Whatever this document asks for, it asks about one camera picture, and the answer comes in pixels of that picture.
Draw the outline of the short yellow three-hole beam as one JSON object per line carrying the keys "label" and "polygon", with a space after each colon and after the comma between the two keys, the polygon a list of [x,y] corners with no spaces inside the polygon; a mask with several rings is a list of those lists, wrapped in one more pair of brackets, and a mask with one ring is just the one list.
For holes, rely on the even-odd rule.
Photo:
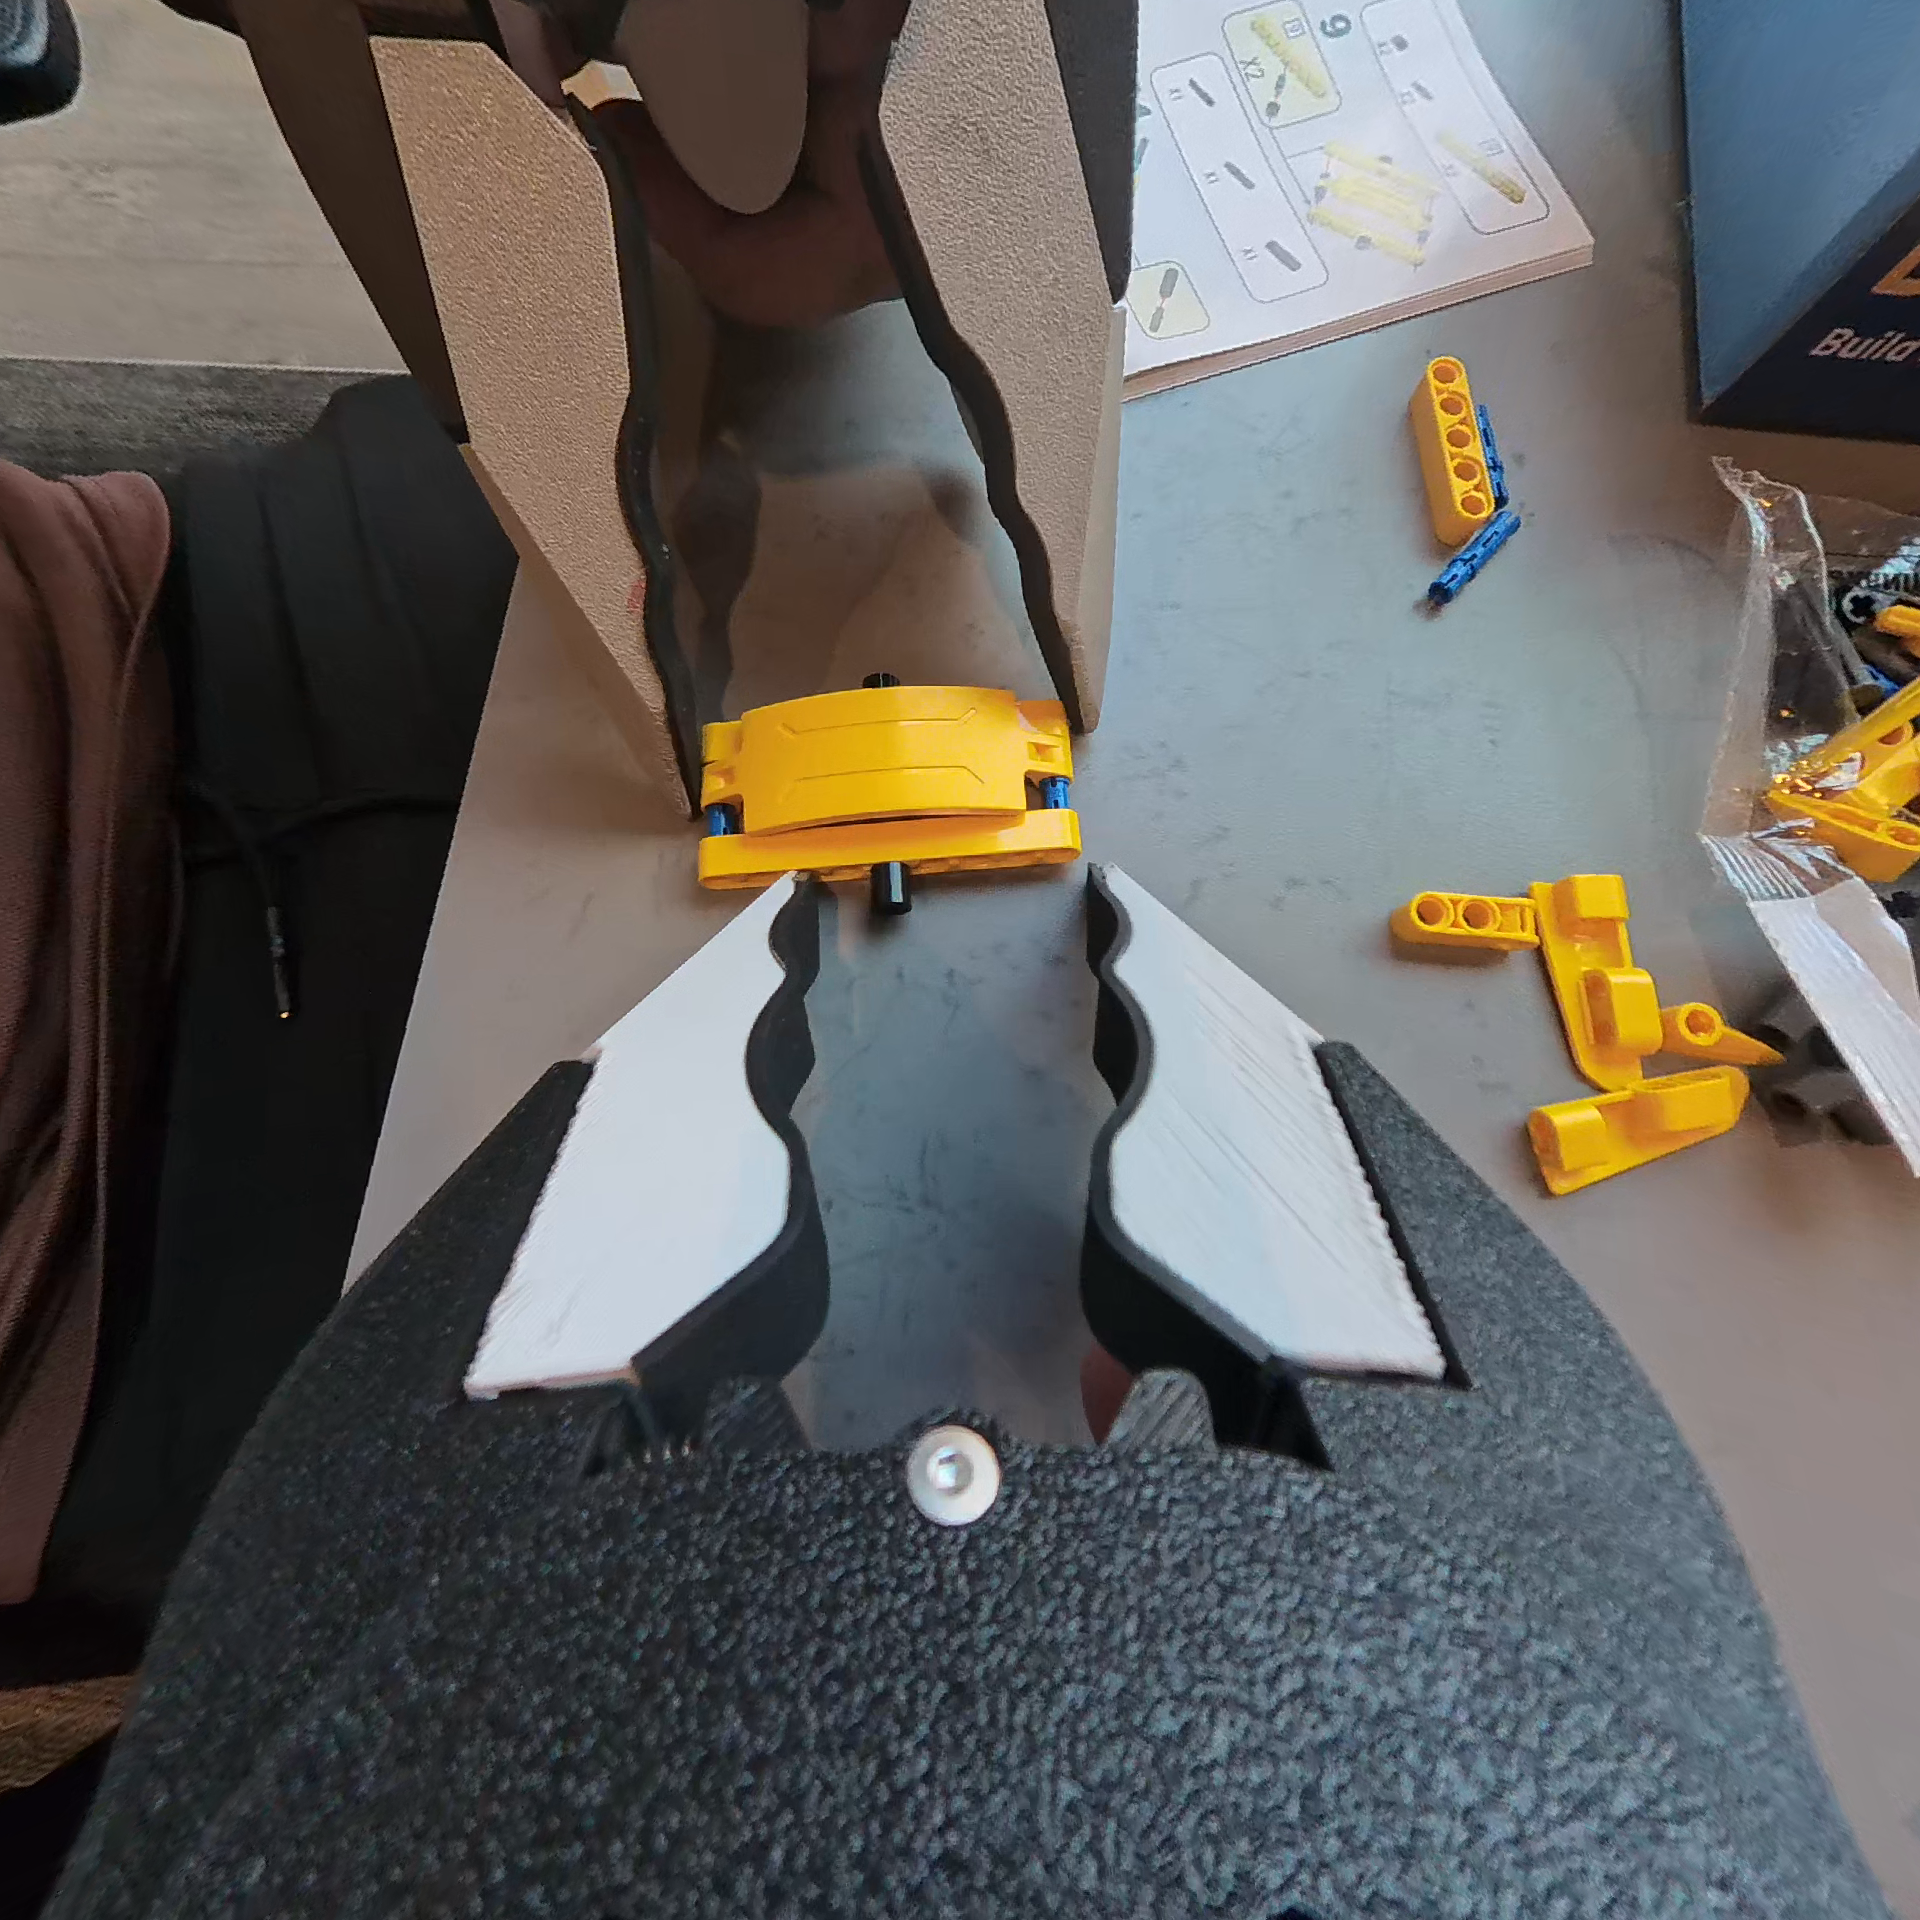
{"label": "short yellow three-hole beam", "polygon": [[1420,962],[1492,962],[1544,947],[1534,901],[1451,888],[1423,888],[1399,902],[1387,938]]}

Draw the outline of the open white instruction manual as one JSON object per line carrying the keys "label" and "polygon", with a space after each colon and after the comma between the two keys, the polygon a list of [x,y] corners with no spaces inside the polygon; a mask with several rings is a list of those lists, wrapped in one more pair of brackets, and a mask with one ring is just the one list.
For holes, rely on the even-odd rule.
{"label": "open white instruction manual", "polygon": [[1126,397],[1582,269],[1456,2],[1144,2]]}

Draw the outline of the person's left hand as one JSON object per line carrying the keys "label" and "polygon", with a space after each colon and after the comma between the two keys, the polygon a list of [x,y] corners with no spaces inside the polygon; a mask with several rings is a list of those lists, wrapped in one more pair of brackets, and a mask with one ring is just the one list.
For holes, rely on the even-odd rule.
{"label": "person's left hand", "polygon": [[741,324],[800,330],[902,293],[858,170],[879,85],[879,68],[815,75],[793,178],[757,213],[706,199],[640,100],[606,100],[594,123],[625,162],[650,238],[706,304]]}

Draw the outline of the yellow beam black pin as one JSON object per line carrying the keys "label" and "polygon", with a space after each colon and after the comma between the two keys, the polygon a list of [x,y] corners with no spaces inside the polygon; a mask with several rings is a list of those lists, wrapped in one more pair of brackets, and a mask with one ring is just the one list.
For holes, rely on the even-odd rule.
{"label": "yellow beam black pin", "polygon": [[698,843],[698,883],[762,888],[788,871],[850,880],[898,864],[912,876],[1067,866],[1085,849],[1074,808],[850,818],[843,825],[710,832]]}

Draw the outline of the grey desk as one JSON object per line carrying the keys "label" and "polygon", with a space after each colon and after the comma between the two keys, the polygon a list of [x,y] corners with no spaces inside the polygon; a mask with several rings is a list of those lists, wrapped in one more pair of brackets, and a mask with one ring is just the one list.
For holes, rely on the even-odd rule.
{"label": "grey desk", "polygon": [[[1917,1915],[1917,1180],[1894,1149],[1739,1128],[1552,1198],[1523,1116],[1580,1091],[1537,962],[1399,956],[1425,887],[1623,871],[1666,998],[1745,1019],[1770,950],[1694,843],[1738,639],[1714,453],[1917,503],[1917,455],[1699,431],[1669,2],[1465,2],[1596,238],[1589,269],[1130,400],[1085,838],[1324,1036],[1359,1046],[1610,1313],[1708,1470],[1886,1900]],[[902,304],[706,324],[672,518],[730,627],[723,712],[902,677],[1050,691],[1020,567]],[[1404,401],[1461,351],[1523,535],[1420,611]],[[713,938],[658,795],[516,587],[371,1168],[354,1278],[549,1064]],[[793,1395],[833,1447],[974,1405],[1085,1435],[1096,1128],[1085,869],[823,907],[796,1107],[831,1313]]]}

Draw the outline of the yellow curved panel blue pins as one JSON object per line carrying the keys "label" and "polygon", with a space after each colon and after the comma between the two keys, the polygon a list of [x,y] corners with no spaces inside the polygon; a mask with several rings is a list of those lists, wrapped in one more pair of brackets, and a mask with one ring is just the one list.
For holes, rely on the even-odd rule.
{"label": "yellow curved panel blue pins", "polygon": [[767,835],[876,818],[1007,818],[1048,780],[1074,780],[1062,704],[998,686],[886,683],[710,722],[698,801]]}

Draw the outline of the blue kit box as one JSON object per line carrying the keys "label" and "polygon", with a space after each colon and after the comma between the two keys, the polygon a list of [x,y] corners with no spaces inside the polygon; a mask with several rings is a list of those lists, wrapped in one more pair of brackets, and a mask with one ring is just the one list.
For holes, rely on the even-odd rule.
{"label": "blue kit box", "polygon": [[1917,4],[1682,2],[1699,418],[1917,444]]}

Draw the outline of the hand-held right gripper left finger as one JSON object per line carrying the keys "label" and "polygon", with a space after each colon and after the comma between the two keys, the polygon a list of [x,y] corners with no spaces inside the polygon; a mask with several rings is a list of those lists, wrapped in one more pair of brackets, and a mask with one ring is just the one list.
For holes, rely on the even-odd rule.
{"label": "hand-held right gripper left finger", "polygon": [[702,1405],[716,1378],[806,1356],[829,1305],[793,1122],[817,974],[817,887],[782,876],[591,1045],[471,1398],[632,1378],[654,1405]]}

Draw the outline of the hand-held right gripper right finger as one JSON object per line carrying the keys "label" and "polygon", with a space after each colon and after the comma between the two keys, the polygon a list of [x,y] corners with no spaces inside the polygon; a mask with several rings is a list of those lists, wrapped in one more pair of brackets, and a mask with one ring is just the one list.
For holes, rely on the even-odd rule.
{"label": "hand-held right gripper right finger", "polygon": [[1465,1384],[1321,1064],[1321,1032],[1120,866],[1086,869],[1082,1299],[1131,1373]]}

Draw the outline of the short yellow beam blue pin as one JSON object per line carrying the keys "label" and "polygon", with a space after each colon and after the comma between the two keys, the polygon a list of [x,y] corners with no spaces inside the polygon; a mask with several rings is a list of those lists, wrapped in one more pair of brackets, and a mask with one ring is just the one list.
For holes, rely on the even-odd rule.
{"label": "short yellow beam blue pin", "polygon": [[1513,503],[1507,462],[1489,411],[1475,400],[1465,359],[1444,351],[1423,369],[1409,397],[1428,525],[1440,567],[1425,587],[1428,611],[1452,608],[1510,549],[1523,518]]}

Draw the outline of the small yellow connector piece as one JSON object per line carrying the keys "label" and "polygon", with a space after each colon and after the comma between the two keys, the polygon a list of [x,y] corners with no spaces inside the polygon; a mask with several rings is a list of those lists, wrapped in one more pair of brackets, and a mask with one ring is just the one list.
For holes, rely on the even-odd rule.
{"label": "small yellow connector piece", "polygon": [[1661,1053],[1706,1066],[1780,1066],[1784,1054],[1738,1028],[1708,1002],[1690,998],[1658,1007]]}

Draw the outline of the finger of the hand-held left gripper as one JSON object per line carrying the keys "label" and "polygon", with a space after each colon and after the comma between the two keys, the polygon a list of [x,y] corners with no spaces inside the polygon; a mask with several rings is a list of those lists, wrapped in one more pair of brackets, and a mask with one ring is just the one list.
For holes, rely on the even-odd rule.
{"label": "finger of the hand-held left gripper", "polygon": [[1136,2],[912,2],[868,127],[891,265],[1074,732],[1109,670],[1136,109]]}
{"label": "finger of the hand-held left gripper", "polygon": [[640,770],[702,795],[702,707],[656,497],[650,237],[588,62],[549,106],[481,38],[371,35],[467,466]]}

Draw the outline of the plastic bag of yellow parts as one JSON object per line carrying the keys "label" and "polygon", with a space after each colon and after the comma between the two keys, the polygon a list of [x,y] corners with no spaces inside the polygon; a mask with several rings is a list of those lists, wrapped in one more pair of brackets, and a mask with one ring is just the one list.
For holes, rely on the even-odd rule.
{"label": "plastic bag of yellow parts", "polygon": [[1699,838],[1780,971],[1762,1099],[1917,1171],[1917,518],[1714,470],[1738,639]]}

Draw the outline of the yellow angled beam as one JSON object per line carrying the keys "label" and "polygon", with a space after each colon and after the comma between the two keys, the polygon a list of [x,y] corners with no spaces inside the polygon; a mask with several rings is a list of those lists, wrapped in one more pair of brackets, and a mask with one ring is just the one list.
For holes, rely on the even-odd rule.
{"label": "yellow angled beam", "polygon": [[1699,1066],[1531,1109],[1523,1128],[1544,1185],[1569,1195],[1730,1133],[1745,1102],[1745,1070]]}

